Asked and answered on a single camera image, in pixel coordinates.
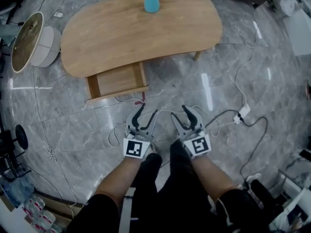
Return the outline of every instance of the round base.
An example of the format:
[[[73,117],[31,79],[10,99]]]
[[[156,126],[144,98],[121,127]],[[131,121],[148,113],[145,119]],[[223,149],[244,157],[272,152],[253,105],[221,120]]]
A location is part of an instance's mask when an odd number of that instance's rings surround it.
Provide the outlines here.
[[[17,139],[20,147],[22,149],[26,150],[28,148],[27,136],[26,136],[26,133],[25,133],[23,127],[20,126],[19,124],[15,127],[15,134],[16,134],[16,139]]]

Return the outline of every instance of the white cylinder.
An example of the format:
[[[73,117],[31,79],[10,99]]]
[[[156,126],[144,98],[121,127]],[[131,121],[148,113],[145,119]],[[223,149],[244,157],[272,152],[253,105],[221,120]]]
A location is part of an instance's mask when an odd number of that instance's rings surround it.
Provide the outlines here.
[[[35,53],[30,62],[35,67],[48,67],[56,59],[60,50],[61,33],[47,26],[42,30]]]

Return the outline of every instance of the white cable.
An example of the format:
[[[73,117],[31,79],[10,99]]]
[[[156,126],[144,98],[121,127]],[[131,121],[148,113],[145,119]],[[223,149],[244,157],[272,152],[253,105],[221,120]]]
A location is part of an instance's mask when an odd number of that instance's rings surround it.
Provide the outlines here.
[[[234,83],[235,83],[235,86],[238,88],[238,90],[242,93],[243,95],[243,105],[245,105],[247,103],[247,97],[246,97],[246,94],[241,90],[241,88],[238,86],[238,83],[237,83],[237,78],[238,78],[238,75],[239,75],[239,71],[242,67],[248,65],[249,63],[251,63],[253,61],[253,57],[254,57],[254,53],[255,53],[255,46],[256,46],[256,43],[257,43],[257,33],[258,33],[258,30],[259,28],[256,29],[256,32],[255,32],[255,42],[254,42],[254,45],[253,46],[250,46],[246,43],[246,41],[244,41],[244,44],[252,49],[252,54],[251,54],[251,58],[248,62],[246,62],[245,64],[243,64],[242,66],[240,66],[237,70],[237,74],[235,75],[235,79],[234,79]]]
[[[35,92],[35,75],[34,75],[34,66],[32,66],[32,69],[33,69],[33,81],[34,81],[34,92]],[[68,187],[69,187],[69,190],[70,192],[72,193],[73,197],[74,197],[74,204],[70,206],[70,209],[71,209],[71,213],[72,213],[72,218],[74,218],[74,213],[73,213],[73,209],[72,209],[72,206],[75,206],[77,204],[77,198],[75,196],[75,194],[73,193],[70,185],[69,185],[69,182],[64,174],[64,171],[61,167],[61,165],[59,164],[59,162],[57,161],[56,157],[54,156],[54,149],[50,146],[50,144],[48,143],[48,139],[47,139],[47,136],[45,135],[45,132],[44,132],[44,127],[43,127],[43,123],[42,123],[42,120],[41,120],[41,117],[40,117],[40,113],[39,113],[39,107],[38,107],[38,101],[37,101],[37,96],[36,96],[36,93],[35,93],[35,101],[36,101],[36,105],[37,105],[37,111],[38,111],[38,115],[39,115],[39,119],[40,119],[40,122],[41,122],[41,126],[42,126],[42,131],[43,131],[43,134],[44,134],[44,137],[45,137],[45,140],[47,142],[47,151],[46,151],[46,155],[47,156],[50,156],[50,160],[53,162],[53,163],[58,163],[60,169],[62,170],[62,173],[64,175],[64,178],[68,184]]]
[[[223,123],[223,124],[215,125],[213,128],[210,129],[210,135],[213,136],[213,137],[217,137],[218,134],[219,134],[219,131],[220,131],[220,127],[221,127],[221,126],[229,125],[229,124],[234,124],[234,123],[235,123],[235,122],[228,122],[228,123]],[[218,127],[218,131],[217,131],[217,134],[214,135],[212,131],[213,131],[213,129],[215,129],[216,127]]]
[[[64,1],[65,1],[65,0],[62,1],[62,3],[60,4],[60,6],[58,7],[58,9],[55,10],[55,11],[53,12],[53,14],[49,17],[49,19],[46,21],[46,23],[45,23],[44,25],[47,25],[48,22],[49,22],[49,20],[51,19],[51,17],[52,17],[56,12],[59,11],[59,9],[60,9],[60,7],[63,5]]]
[[[126,123],[119,123],[119,124],[117,124],[117,125],[109,132],[109,134],[108,134],[108,136],[107,136],[108,143],[109,143],[110,146],[112,146],[112,147],[118,147],[118,146],[120,145],[120,144],[119,144],[119,140],[118,140],[118,138],[117,138],[117,136],[116,136],[116,133],[115,133],[115,129],[116,129],[116,127],[121,126],[121,125],[126,125]],[[117,145],[113,145],[113,144],[110,142],[109,137],[110,137],[111,132],[113,132],[113,135],[114,135],[114,137],[115,137],[115,139],[116,139]]]
[[[115,100],[116,100],[116,101],[118,101],[119,103],[126,103],[126,102],[128,102],[128,101],[133,101],[133,100],[138,100],[138,101],[140,101],[140,102],[144,103],[142,100],[137,99],[137,98],[128,99],[128,100],[126,100],[126,101],[120,101],[120,100],[117,100],[117,98],[116,98],[116,97],[114,97],[114,98],[115,98]]]
[[[211,118],[215,119],[215,121],[217,122],[217,125],[214,126],[211,130],[210,130],[210,135],[213,136],[213,137],[217,137],[219,135],[219,131],[220,131],[220,122],[217,118],[215,118],[214,116],[212,116],[211,114],[207,113],[205,110],[203,110],[199,105],[194,105],[193,108],[198,108],[200,109],[202,112],[204,112],[206,115],[210,116]],[[213,134],[212,133],[212,130],[215,128],[215,127],[218,127],[218,131],[216,134]]]

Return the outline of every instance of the black sleeve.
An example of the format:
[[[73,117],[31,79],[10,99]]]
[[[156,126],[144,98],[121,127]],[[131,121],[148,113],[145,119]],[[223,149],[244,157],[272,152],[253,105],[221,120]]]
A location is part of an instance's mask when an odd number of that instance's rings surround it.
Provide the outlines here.
[[[270,232],[263,211],[254,199],[243,190],[230,190],[223,194],[216,203],[217,216],[230,232]]]
[[[66,233],[118,232],[119,214],[115,202],[108,196],[97,194],[72,220]]]

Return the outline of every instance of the blue spray bottle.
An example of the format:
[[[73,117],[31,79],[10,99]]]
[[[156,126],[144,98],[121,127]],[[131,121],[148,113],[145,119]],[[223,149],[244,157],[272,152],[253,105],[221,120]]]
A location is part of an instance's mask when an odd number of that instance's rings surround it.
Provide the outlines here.
[[[149,13],[158,12],[160,9],[159,0],[145,0],[145,10]]]

